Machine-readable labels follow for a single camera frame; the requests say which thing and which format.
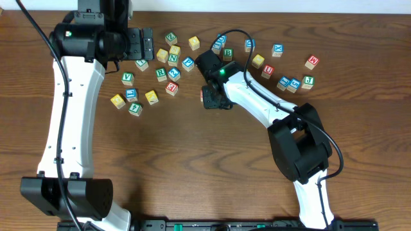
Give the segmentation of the blue 2 block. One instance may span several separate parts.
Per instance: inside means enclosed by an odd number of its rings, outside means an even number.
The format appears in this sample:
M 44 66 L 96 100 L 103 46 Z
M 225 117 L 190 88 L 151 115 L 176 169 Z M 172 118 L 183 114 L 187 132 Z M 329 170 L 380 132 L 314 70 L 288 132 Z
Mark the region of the blue 2 block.
M 168 71 L 168 77 L 172 81 L 178 81 L 180 79 L 180 71 L 176 67 L 173 67 Z

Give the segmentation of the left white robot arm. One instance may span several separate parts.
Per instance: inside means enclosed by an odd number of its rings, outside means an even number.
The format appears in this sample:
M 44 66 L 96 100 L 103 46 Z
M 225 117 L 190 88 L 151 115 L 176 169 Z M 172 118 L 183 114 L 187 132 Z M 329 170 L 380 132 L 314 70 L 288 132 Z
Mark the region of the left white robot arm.
M 130 211 L 113 200 L 109 179 L 94 177 L 96 103 L 109 62 L 152 60 L 153 32 L 131 28 L 130 0 L 79 1 L 42 39 L 53 56 L 54 98 L 46 147 L 34 177 L 20 192 L 59 230 L 138 230 Z

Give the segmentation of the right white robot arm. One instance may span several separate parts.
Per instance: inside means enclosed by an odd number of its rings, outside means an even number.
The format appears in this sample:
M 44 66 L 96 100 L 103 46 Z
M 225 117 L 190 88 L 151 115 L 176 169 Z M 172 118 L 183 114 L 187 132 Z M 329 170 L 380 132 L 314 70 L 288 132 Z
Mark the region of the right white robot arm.
M 293 182 L 306 228 L 326 229 L 334 215 L 329 208 L 326 186 L 318 182 L 327 175 L 330 141 L 317 111 L 308 103 L 289 103 L 259 84 L 238 62 L 224 64 L 208 50 L 195 59 L 205 79 L 202 100 L 206 109 L 230 110 L 239 105 L 268 132 L 274 162 Z

